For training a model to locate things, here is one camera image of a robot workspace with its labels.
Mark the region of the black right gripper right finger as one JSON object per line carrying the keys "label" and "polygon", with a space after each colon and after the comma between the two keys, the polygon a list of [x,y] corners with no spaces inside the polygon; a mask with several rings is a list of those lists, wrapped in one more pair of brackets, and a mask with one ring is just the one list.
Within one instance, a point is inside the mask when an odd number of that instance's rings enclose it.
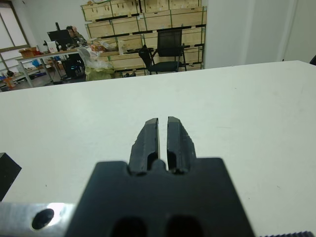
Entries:
{"label": "black right gripper right finger", "polygon": [[197,158],[192,139],[181,121],[168,117],[167,163],[170,173],[187,173]]}

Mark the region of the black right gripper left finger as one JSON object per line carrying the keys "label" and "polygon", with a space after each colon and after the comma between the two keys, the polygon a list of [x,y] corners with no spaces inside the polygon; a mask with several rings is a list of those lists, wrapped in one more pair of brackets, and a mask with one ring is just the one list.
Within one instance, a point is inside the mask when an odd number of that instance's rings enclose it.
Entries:
{"label": "black right gripper left finger", "polygon": [[145,122],[131,148],[130,172],[144,174],[151,170],[155,160],[160,159],[159,150],[158,118],[152,118]]}

